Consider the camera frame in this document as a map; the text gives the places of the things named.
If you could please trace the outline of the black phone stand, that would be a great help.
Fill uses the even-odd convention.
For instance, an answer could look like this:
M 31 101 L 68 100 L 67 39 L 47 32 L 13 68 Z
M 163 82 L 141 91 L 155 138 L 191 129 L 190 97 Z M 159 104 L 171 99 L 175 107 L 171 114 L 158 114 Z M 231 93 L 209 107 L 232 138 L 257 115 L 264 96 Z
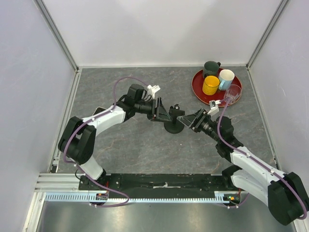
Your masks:
M 185 111 L 181 110 L 179 105 L 176 104 L 171 106 L 169 109 L 169 115 L 171 117 L 171 121 L 164 122 L 164 128 L 167 132 L 171 134 L 178 134 L 183 131 L 184 124 L 177 120 L 177 117 L 184 116 Z

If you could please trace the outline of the phone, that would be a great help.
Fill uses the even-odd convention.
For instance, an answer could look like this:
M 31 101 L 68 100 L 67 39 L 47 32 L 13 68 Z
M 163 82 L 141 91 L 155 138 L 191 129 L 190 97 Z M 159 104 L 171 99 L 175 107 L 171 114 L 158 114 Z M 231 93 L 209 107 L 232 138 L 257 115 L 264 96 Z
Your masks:
M 94 115 L 97 115 L 97 114 L 101 114 L 102 112 L 106 111 L 106 108 L 103 108 L 103 107 L 97 107 L 93 113 L 93 116 Z

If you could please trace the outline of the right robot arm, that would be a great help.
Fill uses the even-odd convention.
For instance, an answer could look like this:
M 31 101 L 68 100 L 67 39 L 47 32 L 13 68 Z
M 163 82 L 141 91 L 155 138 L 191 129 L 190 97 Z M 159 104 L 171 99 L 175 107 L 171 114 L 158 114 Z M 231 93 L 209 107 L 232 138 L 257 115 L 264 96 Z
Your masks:
M 301 178 L 294 172 L 285 173 L 255 156 L 235 136 L 231 119 L 219 116 L 215 121 L 204 109 L 179 116 L 179 122 L 194 132 L 203 132 L 216 144 L 218 154 L 232 166 L 225 169 L 222 187 L 235 187 L 248 192 L 264 203 L 271 215 L 282 225 L 305 219 L 309 211 L 309 197 Z

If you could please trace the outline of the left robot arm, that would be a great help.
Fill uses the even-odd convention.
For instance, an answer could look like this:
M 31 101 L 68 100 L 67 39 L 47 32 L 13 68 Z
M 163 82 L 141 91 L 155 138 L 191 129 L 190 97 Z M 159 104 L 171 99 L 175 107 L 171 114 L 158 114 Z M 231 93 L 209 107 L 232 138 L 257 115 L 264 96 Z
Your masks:
M 144 88 L 132 84 L 127 94 L 123 95 L 109 108 L 96 114 L 69 119 L 58 143 L 58 149 L 63 156 L 78 164 L 90 177 L 89 185 L 95 190 L 101 190 L 106 185 L 105 170 L 93 157 L 96 137 L 106 129 L 123 123 L 136 113 L 145 114 L 150 121 L 170 122 L 171 116 L 155 94 L 160 90 L 158 85 L 148 85 Z

